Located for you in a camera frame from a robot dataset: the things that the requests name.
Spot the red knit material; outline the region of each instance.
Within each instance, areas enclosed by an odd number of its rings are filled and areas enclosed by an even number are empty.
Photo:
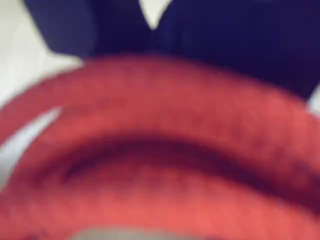
[[[62,107],[0,194],[0,239],[134,227],[224,240],[320,239],[320,122],[255,79],[113,57],[0,111],[0,144]]]

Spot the dark blue fabric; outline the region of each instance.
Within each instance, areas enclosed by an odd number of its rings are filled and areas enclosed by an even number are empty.
[[[173,0],[154,31],[138,0],[25,2],[58,53],[179,56],[258,77],[303,98],[320,80],[319,0]]]

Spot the white floor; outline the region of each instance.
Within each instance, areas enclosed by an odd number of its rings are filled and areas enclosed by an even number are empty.
[[[151,28],[157,26],[163,10],[170,1],[140,0]],[[75,68],[81,64],[77,58],[48,51],[21,0],[0,0],[0,108],[17,93],[38,82],[41,77],[64,69]],[[310,105],[313,111],[320,113],[320,93],[314,94]],[[55,113],[50,114],[47,118],[53,119]],[[17,149],[21,150],[23,145],[19,144],[25,143],[26,138],[29,138],[30,141],[36,135],[35,133],[45,125],[40,124],[38,130],[36,128],[24,130],[22,134],[16,136],[19,140],[8,142],[6,146],[0,146],[0,188],[1,182],[6,180],[19,159]],[[123,239],[120,235],[116,236],[103,239]],[[126,239],[142,238],[131,235],[131,238]]]

